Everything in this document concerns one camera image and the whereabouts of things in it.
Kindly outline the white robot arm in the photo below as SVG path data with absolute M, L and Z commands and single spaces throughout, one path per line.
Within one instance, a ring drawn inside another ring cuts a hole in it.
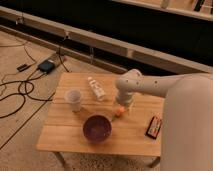
M 213 73 L 144 76 L 132 69 L 115 86 L 123 106 L 136 92 L 164 99 L 161 171 L 213 171 Z

